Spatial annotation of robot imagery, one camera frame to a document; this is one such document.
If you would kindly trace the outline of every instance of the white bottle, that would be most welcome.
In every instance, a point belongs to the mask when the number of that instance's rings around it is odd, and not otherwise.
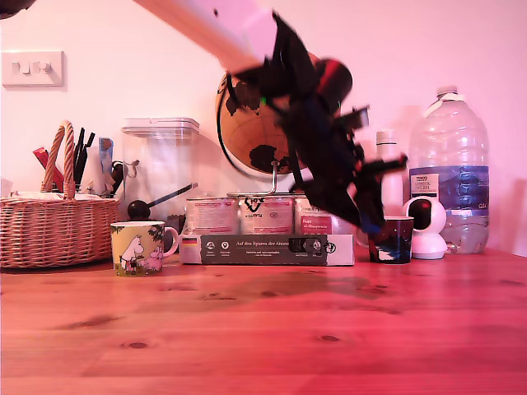
[[[395,131],[383,129],[377,132],[377,158],[397,160],[401,150],[395,140]],[[381,182],[381,198],[385,216],[400,216],[403,210],[403,174],[400,171],[385,174]]]

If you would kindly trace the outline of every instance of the security camera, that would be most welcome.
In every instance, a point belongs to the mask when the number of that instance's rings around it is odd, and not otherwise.
[[[412,257],[441,259],[447,250],[439,234],[446,224],[446,211],[436,197],[419,196],[408,200],[403,211],[413,217]]]

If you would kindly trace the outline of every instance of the robotic arm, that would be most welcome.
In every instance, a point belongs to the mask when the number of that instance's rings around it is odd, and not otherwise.
[[[3,0],[0,17],[15,15],[35,0]],[[311,62],[296,32],[254,0],[134,0],[213,54],[229,75],[252,86],[274,109],[286,134],[295,176],[314,206],[377,233],[384,224],[380,178],[401,170],[399,160],[365,162],[354,131],[367,125],[367,108],[333,115],[352,89],[352,75],[334,59]],[[236,93],[228,83],[233,100]],[[273,100],[289,95],[289,109]],[[302,179],[297,155],[313,174]],[[347,193],[350,184],[357,192]]]

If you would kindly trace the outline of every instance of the white wall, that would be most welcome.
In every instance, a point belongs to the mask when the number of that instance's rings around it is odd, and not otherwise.
[[[411,128],[436,88],[457,84],[489,132],[489,246],[527,256],[526,1],[261,3],[279,11],[309,51],[348,65],[354,87],[343,109],[371,105],[371,127],[359,135],[366,152],[384,126],[396,127],[408,148]],[[0,26],[4,50],[60,49],[67,57],[62,89],[2,88],[2,176],[15,188],[39,187],[43,170],[31,152],[49,146],[65,118],[119,146],[122,118],[192,117],[216,141],[214,100],[222,69],[132,0],[39,0]],[[216,145],[200,144],[207,157],[198,164],[205,189],[257,187],[229,168]]]

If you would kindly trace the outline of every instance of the black spoon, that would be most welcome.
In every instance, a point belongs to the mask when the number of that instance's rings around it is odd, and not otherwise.
[[[198,183],[189,184],[186,187],[178,189],[173,193],[169,193],[164,197],[160,197],[159,199],[154,200],[151,203],[145,203],[143,200],[134,200],[128,205],[128,216],[130,217],[130,220],[147,220],[150,217],[150,207],[154,207],[159,203],[163,203],[169,199],[175,198],[181,193],[185,193],[192,188],[196,188],[197,186]]]

